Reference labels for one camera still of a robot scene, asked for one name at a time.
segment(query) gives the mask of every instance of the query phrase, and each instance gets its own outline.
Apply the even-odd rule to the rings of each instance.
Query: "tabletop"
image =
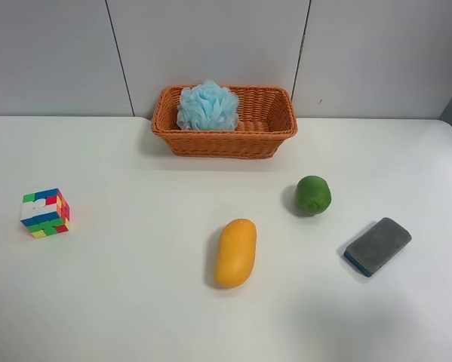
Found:
[[[298,120],[273,158],[181,158],[143,118],[0,117],[0,362],[452,362],[452,128]],[[295,215],[304,176],[332,204]],[[34,239],[22,197],[59,188],[71,230]],[[345,247],[384,216],[413,240],[372,278]],[[221,228],[257,226],[218,290]]]

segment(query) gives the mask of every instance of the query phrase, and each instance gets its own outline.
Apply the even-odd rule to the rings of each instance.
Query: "basket rim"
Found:
[[[291,97],[289,93],[282,87],[278,87],[276,85],[251,85],[251,84],[219,84],[221,87],[235,87],[235,88],[246,88],[246,89],[267,89],[275,92],[279,92],[285,97],[287,100],[288,105],[288,113],[289,117],[292,120],[292,127],[288,130],[274,130],[274,131],[254,131],[254,130],[168,130],[161,127],[157,127],[157,117],[159,115],[159,112],[162,108],[162,97],[170,90],[172,89],[183,89],[185,87],[195,87],[197,84],[176,84],[176,85],[170,85],[162,90],[160,93],[160,97],[158,98],[157,106],[155,107],[155,111],[153,112],[152,116],[152,131],[153,133],[157,135],[208,135],[208,136],[231,136],[234,135],[235,137],[226,137],[226,138],[259,138],[261,136],[269,136],[273,137],[277,140],[285,140],[286,138],[292,137],[297,132],[297,120],[296,115],[294,114]]]

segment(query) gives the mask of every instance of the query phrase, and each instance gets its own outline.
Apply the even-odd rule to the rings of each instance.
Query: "rubik's cube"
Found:
[[[69,205],[59,189],[23,196],[21,222],[35,238],[69,230]]]

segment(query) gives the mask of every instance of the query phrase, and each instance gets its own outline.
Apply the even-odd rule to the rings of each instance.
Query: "green fruit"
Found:
[[[322,213],[331,204],[328,184],[319,176],[306,176],[296,186],[294,199],[298,209],[308,215]]]

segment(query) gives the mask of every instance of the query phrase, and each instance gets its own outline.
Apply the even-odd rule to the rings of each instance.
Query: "white wall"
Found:
[[[103,0],[0,0],[0,115],[131,115]]]
[[[313,0],[299,116],[437,118],[452,97],[452,0]]]
[[[109,0],[136,115],[162,88],[211,78],[291,92],[304,0]]]

